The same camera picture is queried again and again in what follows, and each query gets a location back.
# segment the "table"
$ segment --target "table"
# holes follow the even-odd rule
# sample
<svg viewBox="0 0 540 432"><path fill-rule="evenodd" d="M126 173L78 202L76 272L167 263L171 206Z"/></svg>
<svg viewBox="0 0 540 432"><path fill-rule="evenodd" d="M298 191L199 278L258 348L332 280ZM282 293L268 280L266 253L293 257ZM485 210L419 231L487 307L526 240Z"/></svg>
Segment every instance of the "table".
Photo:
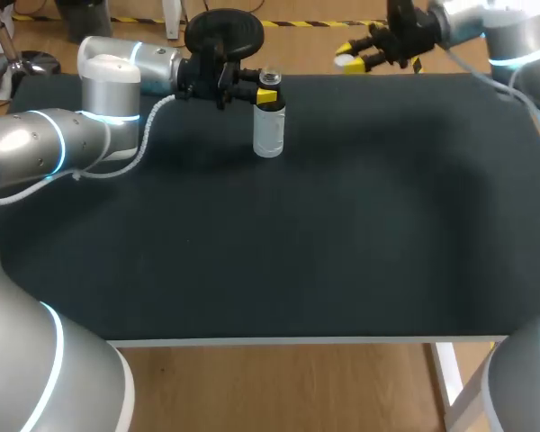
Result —
<svg viewBox="0 0 540 432"><path fill-rule="evenodd" d="M465 75L283 89L279 158L254 156L250 106L171 103L135 173L0 209L4 268L118 347L496 340L540 311L523 107ZM11 110L78 110L79 95L75 76L33 77ZM435 347L442 366L453 352Z"/></svg>

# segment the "metal stand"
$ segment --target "metal stand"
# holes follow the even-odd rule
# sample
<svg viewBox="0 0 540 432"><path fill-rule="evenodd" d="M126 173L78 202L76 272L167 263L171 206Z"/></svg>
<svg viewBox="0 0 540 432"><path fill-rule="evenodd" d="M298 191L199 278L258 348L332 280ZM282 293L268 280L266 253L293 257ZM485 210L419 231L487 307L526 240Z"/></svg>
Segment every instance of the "metal stand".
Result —
<svg viewBox="0 0 540 432"><path fill-rule="evenodd" d="M28 75L53 75L61 71L60 63L46 52L17 52L1 17L0 45L4 50L0 58L0 101L10 100Z"/></svg>

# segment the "cable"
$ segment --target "cable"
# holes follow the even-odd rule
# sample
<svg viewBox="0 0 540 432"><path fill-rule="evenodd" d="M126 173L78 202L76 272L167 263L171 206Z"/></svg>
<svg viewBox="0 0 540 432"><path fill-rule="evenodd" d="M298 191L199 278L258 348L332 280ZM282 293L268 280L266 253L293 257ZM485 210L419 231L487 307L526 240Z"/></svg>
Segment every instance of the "cable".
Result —
<svg viewBox="0 0 540 432"><path fill-rule="evenodd" d="M260 9L262 9L262 6L264 6L264 3L266 3L266 0L262 0L258 6L256 6L251 11L248 11L249 14L253 14L255 12L258 12Z"/></svg>
<svg viewBox="0 0 540 432"><path fill-rule="evenodd" d="M534 117L536 119L536 122L538 123L538 128L540 130L540 110L538 110L536 105L534 105L534 103L530 100L530 98L528 96L526 96L524 93L520 92L516 88L510 87L508 85L504 85L502 83L499 83L498 81L494 81L492 78L489 78L489 77L485 76L482 72L476 70L475 68L473 68L469 64L465 63L461 58L456 56L449 49L445 49L445 53L458 66L460 66L461 68L463 68L463 69L467 70L468 72L470 72L472 75L474 75L476 78L478 78L483 83L488 84L489 86L492 86L492 87L496 88L497 90L500 90L502 92L513 95L518 100L520 100L526 106L526 108L530 111L530 115L532 115L532 117ZM512 85L514 85L517 76L518 76L518 73L515 72L513 74L514 79L511 80Z"/></svg>
<svg viewBox="0 0 540 432"><path fill-rule="evenodd" d="M70 174L72 171L64 171L62 173L57 173L55 175L49 175L48 177L44 178L43 180L40 180L38 183L33 184L27 189L24 189L23 191L9 196L7 198L0 198L0 206L2 205L8 205L16 203L20 200L23 200L24 198L27 198L28 196L34 194L35 192L39 191L42 187L49 185L54 180L58 180L59 178L65 176L66 174Z"/></svg>
<svg viewBox="0 0 540 432"><path fill-rule="evenodd" d="M202 0L202 2L204 3L204 9L206 9L206 12L210 11L210 7L208 6L208 0ZM258 12L262 8L262 6L264 6L264 3L266 3L266 0L261 0L260 4L258 6L256 6L251 11L247 11L247 12L249 14L253 14L255 12Z"/></svg>
<svg viewBox="0 0 540 432"><path fill-rule="evenodd" d="M142 143L140 144L140 149L138 151L138 154L136 155L134 160L132 160L124 168L119 169L118 171L114 171L113 173L108 173L108 174L95 174L95 173L89 173L87 171L68 170L61 173L57 173L55 175L49 175L48 177L40 180L38 183L33 184L32 186L28 187L27 189L24 189L23 191L15 195L8 196L7 198L0 198L0 206L16 203L20 200L23 200L24 198L27 198L28 196L39 191L42 187L49 185L54 180L58 180L59 178L66 176L68 174L71 174L75 180L79 180L81 177L93 178L93 179L106 179L106 178L113 178L116 176L121 176L123 174L128 173L142 160L142 158L144 157L144 154L146 153L146 148L148 146L148 140L149 140L149 135L150 135L150 129L152 127L152 122L154 121L154 118L156 117L156 114L158 113L158 110L162 108L168 102L174 101L175 99L176 97L173 94L171 94L170 96L167 96L164 99L158 101L154 105L154 107L152 107L152 111L150 111L150 115L148 116L148 121L146 121L146 126L144 127L144 135L142 137ZM106 143L104 144L103 155L108 150L109 145L110 145L110 140L107 139Z"/></svg>
<svg viewBox="0 0 540 432"><path fill-rule="evenodd" d="M40 7L38 7L37 9L34 9L33 11L31 12L20 12L18 11L18 9L16 8L16 6L18 5L18 1L19 0L16 0L14 2L14 12L18 15L34 15L34 14L37 14L39 11L41 11L42 9L44 9L44 6L46 5L46 2L48 0L42 0L42 4L40 5Z"/></svg>
<svg viewBox="0 0 540 432"><path fill-rule="evenodd" d="M152 122L154 121L154 117L156 117L156 114L158 113L158 110L162 108L165 104L168 102L174 101L176 97L171 94L170 96L165 97L161 101L158 101L154 107L152 108L152 111L150 111L150 115L148 116L148 121L146 121L146 127L144 128L144 135L142 137L142 144L140 144L140 150L134 160L132 160L127 166L125 166L122 169L119 169L118 171L114 171L113 173L108 174L95 174L95 173L89 173L87 171L76 171L72 176L75 178L75 180L78 180L80 176L86 177L86 178L112 178L116 176L121 176L122 174L126 174L130 170L132 170L144 157L144 153L146 153L146 147L148 146L148 138L150 135L150 128L152 127Z"/></svg>

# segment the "wooden floor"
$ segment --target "wooden floor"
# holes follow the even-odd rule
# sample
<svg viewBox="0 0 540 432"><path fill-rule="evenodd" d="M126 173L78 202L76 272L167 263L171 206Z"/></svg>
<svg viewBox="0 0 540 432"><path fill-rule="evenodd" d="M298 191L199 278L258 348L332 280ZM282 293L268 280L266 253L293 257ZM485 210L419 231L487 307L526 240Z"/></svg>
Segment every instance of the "wooden floor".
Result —
<svg viewBox="0 0 540 432"><path fill-rule="evenodd" d="M20 0L31 11L41 0ZM186 0L192 17L202 1ZM415 3L423 5L426 1ZM257 0L210 0L211 7L248 10ZM266 0L264 20L367 20L384 17L383 0ZM113 15L161 18L160 0L111 1ZM55 16L51 1L42 13ZM287 74L332 74L336 48L364 28L271 28L265 46L245 65L279 67ZM114 35L167 44L161 25L120 23ZM20 50L44 50L76 73L77 46L65 41L60 22L19 22ZM181 41L169 42L176 46ZM482 40L457 49L487 71ZM422 58L428 73L460 69L436 50ZM411 73L381 67L377 74ZM456 347L467 380L488 344ZM133 432L397 431L444 429L427 351L422 345L280 346L123 350L137 386ZM484 425L476 431L487 430Z"/></svg>

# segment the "white robotic arm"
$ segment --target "white robotic arm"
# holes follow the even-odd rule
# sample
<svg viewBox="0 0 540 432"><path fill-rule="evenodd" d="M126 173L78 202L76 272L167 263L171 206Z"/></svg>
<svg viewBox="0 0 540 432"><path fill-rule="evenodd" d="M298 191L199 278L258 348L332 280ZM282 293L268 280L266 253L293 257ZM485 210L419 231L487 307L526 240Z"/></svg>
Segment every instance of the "white robotic arm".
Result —
<svg viewBox="0 0 540 432"><path fill-rule="evenodd" d="M0 189L135 155L140 71L112 56L91 58L84 69L83 111L47 109L0 117Z"/></svg>
<svg viewBox="0 0 540 432"><path fill-rule="evenodd" d="M82 113L48 109L0 118L0 189L131 158L138 146L138 69L118 58L93 58L83 87ZM0 265L0 431L126 432L133 404L131 371L120 353L34 300Z"/></svg>
<svg viewBox="0 0 540 432"><path fill-rule="evenodd" d="M405 68L436 45L449 50L483 36L493 79L540 109L540 0L431 0L426 11L411 0L388 0L388 27L372 25L370 33L338 49L345 72L369 72L383 63ZM377 52L355 57L369 49Z"/></svg>

